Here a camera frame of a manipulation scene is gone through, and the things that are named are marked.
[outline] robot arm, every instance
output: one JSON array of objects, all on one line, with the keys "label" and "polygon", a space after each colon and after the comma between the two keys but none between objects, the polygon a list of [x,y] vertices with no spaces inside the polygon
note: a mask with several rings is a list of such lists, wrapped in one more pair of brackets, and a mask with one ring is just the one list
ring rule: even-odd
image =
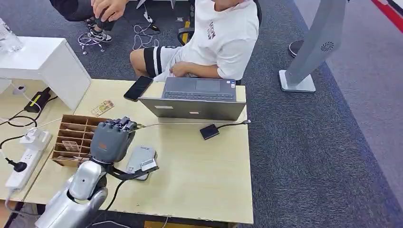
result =
[{"label": "robot arm", "polygon": [[131,180],[158,169],[155,159],[141,164],[134,173],[125,173],[113,165],[121,161],[134,138],[135,122],[129,118],[108,120],[98,125],[92,143],[91,159],[80,165],[63,188],[46,205],[37,220],[37,228],[84,227],[108,196],[106,174]]}]

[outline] man's hand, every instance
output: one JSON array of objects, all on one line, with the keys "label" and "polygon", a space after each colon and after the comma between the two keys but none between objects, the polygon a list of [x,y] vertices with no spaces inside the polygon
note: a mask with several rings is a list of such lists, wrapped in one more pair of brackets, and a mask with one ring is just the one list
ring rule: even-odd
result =
[{"label": "man's hand", "polygon": [[171,73],[173,73],[173,75],[175,75],[175,77],[183,77],[187,73],[189,73],[189,66],[191,64],[192,63],[188,63],[188,62],[178,62],[178,63],[175,63],[175,65],[173,65],[172,68],[169,69],[169,71]]},{"label": "man's hand", "polygon": [[99,18],[101,13],[105,10],[101,21],[114,21],[123,16],[128,1],[129,0],[91,0],[91,5],[96,18]]}]

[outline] shoe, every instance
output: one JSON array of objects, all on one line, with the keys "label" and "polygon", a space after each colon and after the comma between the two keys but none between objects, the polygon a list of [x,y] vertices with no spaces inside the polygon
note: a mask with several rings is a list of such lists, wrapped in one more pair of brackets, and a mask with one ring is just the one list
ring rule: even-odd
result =
[{"label": "shoe", "polygon": [[94,29],[95,25],[96,25],[95,20],[91,20],[91,19],[86,20],[86,26],[87,26],[88,30]]},{"label": "shoe", "polygon": [[112,41],[112,37],[106,34],[104,31],[97,32],[93,29],[90,32],[88,32],[88,37],[90,37],[93,40],[101,41],[104,43],[109,43]]}]

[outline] black phone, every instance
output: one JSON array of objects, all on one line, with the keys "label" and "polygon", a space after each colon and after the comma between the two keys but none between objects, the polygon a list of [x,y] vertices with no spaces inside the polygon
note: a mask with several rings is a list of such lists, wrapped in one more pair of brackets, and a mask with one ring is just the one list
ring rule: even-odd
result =
[{"label": "black phone", "polygon": [[143,93],[147,90],[147,88],[151,85],[152,82],[153,82],[152,78],[140,76],[123,97],[131,101],[137,101],[138,98],[141,97],[141,95],[143,95]]}]

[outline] man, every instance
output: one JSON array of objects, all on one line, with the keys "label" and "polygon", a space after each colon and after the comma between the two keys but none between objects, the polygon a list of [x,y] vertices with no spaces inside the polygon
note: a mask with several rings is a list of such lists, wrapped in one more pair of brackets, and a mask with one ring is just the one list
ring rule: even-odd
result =
[{"label": "man", "polygon": [[112,41],[112,37],[104,30],[112,30],[115,22],[95,19],[91,0],[50,0],[50,3],[66,20],[85,21],[90,38],[105,43]]},{"label": "man", "polygon": [[[125,0],[93,0],[101,20],[123,14]],[[197,76],[240,80],[259,35],[257,7],[252,0],[196,0],[195,32],[183,47],[133,51],[137,76],[165,81],[168,76]]]}]

